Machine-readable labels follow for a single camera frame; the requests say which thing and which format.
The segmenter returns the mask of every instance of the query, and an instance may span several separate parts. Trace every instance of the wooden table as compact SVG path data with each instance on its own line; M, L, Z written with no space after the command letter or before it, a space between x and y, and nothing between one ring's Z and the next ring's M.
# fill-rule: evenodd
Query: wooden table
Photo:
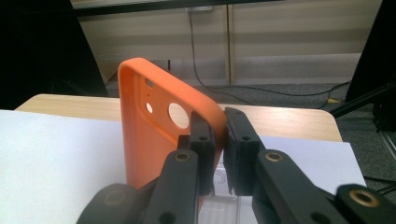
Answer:
M342 141L335 119L323 110L220 105L223 109L226 106L245 112L258 135ZM119 98L39 94L16 110L74 118L121 121Z

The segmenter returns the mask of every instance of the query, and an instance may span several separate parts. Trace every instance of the gray carpet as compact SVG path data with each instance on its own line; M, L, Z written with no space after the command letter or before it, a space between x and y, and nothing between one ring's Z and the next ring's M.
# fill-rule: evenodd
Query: gray carpet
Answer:
M113 97L118 97L118 89L113 83L108 84L108 92ZM330 90L335 84L299 84L299 85L260 85L249 86L262 88L270 91L281 91L289 94L308 94ZM331 98L342 103L346 96L348 85L332 91ZM246 105L247 102L240 101L226 94L209 91L204 87L194 87L198 91L211 97L220 104ZM231 95L235 95L248 101L252 105L283 106L296 108L319 108L327 102L327 94L314 96L285 96L267 91L248 90L242 88L215 89ZM326 104L321 109L330 111L341 103ZM343 117L337 119L340 133L345 142L349 142L355 152L358 164L363 175L396 181L396 161L393 159L381 138L381 133L376 130L372 120L372 105L364 106ZM382 189L388 184L377 181L366 180L371 189ZM396 204L396 190L385 195Z

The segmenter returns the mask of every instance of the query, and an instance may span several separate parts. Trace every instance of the orange phone case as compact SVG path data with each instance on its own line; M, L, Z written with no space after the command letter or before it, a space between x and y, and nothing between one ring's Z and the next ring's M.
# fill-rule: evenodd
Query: orange phone case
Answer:
M173 122L170 104L180 105L189 120L196 111L209 123L216 135L217 165L227 131L224 112L213 100L142 58L120 64L119 85L129 185L140 189L158 177L178 137L190 134L190 124L180 128Z

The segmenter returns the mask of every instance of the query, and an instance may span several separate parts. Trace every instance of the black cable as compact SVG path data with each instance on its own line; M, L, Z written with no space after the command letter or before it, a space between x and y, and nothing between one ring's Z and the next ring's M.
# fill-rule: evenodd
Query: black cable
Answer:
M381 194L382 195L386 195L386 194L389 194L389 193L391 193L391 192L393 192L393 191L395 191L396 190L396 186L391 186L392 188L389 188L389 190L387 190L387 191L385 191L385 192L382 192Z
M198 77L198 72L197 72L197 68L196 68L196 64L195 64L195 44L194 44L194 32L192 29L192 12L191 12L191 8L188 8L189 11L189 22L190 22L190 29L191 29L191 48L192 48L192 64L193 64L193 69L194 69L194 74L195 74L195 78L198 80L198 82L201 84L201 86L205 87L207 90L212 91L214 93L219 93L219 94L224 94L224 95L228 95L231 96L235 99L238 99L248 105L254 105L253 103L246 101L240 97L237 97L235 95L232 95L230 93L227 92L223 92L223 91L215 91L213 88L209 88L208 86L206 86L202 80Z
M365 180L370 180L370 181L374 181L374 182L396 185L396 180L376 178L376 177L371 177L371 176L367 176L367 175L364 175L363 178Z
M224 95L231 96L231 97L233 97L235 99L238 99L238 100L240 100L240 101L242 101L242 102L244 102L244 103L246 103L248 105L255 105L255 104L253 104L253 103L251 103L251 102L249 102L247 100L244 100L244 99L242 99L242 98L240 98L238 96L232 95L230 93L227 93L227 92L224 92L224 91L216 91L216 90L232 89L232 88L234 88L234 89L246 89L246 90L255 90L255 91L267 91L267 92L280 94L280 95L287 95L287 96L316 96L316 95L321 95L321 94L328 93L326 102L323 105L321 105L320 107L318 107L318 109L321 109L323 106L325 106L328 103L328 101L330 99L330 94L331 94L332 91L334 91L334 90L336 90L336 89L338 89L338 88L340 88L342 86L345 86L347 84L350 84L350 82L351 82L349 80L348 82L337 84L337 85L333 86L328 91L321 91L321 92L307 93L307 94L292 94L292 93L285 93L285 92L280 92L280 91L270 91L270 90L267 90L267 89L262 89L262 88L257 88L257 87L247 87L247 86L228 86L228 87L216 87L216 88L215 87L208 87L199 78L198 72L197 72L197 69L196 69L196 64L195 64L195 44L194 44L193 28L192 28L192 11L191 11L190 7L188 8L188 12L189 12L189 22L190 22L190 29L191 29L191 49L192 49L192 64L193 64L194 75L195 75L195 78L197 79L197 81L201 84L201 86L206 88L208 91L212 91L214 93L219 93L219 94L224 94Z
M333 86L329 91L328 91L328 94L327 94L327 99L326 99L326 101L323 103L323 105L321 105L320 107L318 107L317 109L321 109L321 108L323 108L327 103L329 103L329 99L330 99L330 95L332 94L332 91L335 91L335 90L337 90L337 89L339 89L339 88L341 88L341 87L343 87L343 86L345 86L345 85L347 85L347 84L350 84L350 82L351 82L351 80L349 80L349 81L347 81L347 82L344 82L344 83L341 83L341 84L338 84L338 85L335 85L335 86Z
M381 191L384 191L384 190L387 190L387 189L392 189L393 187L394 187L393 185L389 185L389 186L386 186L386 187L384 187L382 189L376 189L375 191L376 192L381 192Z

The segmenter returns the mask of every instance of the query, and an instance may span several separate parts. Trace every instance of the white surface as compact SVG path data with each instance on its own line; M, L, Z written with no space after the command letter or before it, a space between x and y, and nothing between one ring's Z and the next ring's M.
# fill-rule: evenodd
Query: white surface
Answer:
M364 185L349 143L279 137L262 141L267 148L287 152L314 184L329 192L341 184ZM99 189L125 183L120 122L0 110L0 144L1 224L76 223ZM223 202L228 200L226 184L215 176ZM234 202L210 206L232 214ZM220 214L206 220L220 224ZM254 221L249 198L243 198L240 223Z
M76 223L125 183L119 122L0 110L0 223Z

